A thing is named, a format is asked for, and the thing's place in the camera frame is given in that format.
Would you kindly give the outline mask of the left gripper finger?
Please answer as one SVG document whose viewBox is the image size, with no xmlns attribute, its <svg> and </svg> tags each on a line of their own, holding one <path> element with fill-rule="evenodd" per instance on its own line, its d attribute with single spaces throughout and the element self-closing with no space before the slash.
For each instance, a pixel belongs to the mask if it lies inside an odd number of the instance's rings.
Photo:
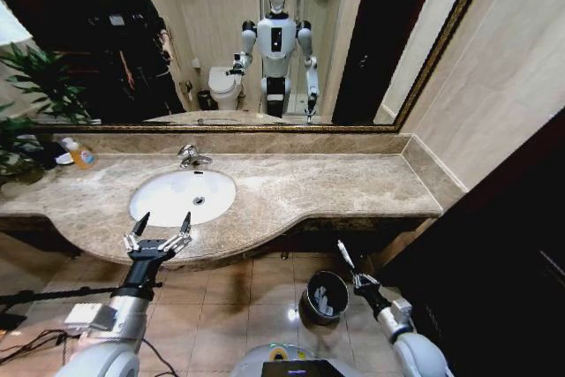
<svg viewBox="0 0 565 377">
<path fill-rule="evenodd" d="M 179 253 L 186 248 L 186 246 L 192 241 L 191 221 L 192 213 L 188 211 L 182 222 L 180 231 L 163 243 L 164 252 L 172 251 L 174 253 Z"/>
<path fill-rule="evenodd" d="M 146 212 L 140 220 L 138 220 L 134 225 L 133 228 L 123 235 L 124 247 L 127 253 L 131 252 L 139 252 L 140 245 L 138 243 L 138 237 L 140 237 L 149 220 L 150 213 Z"/>
</svg>

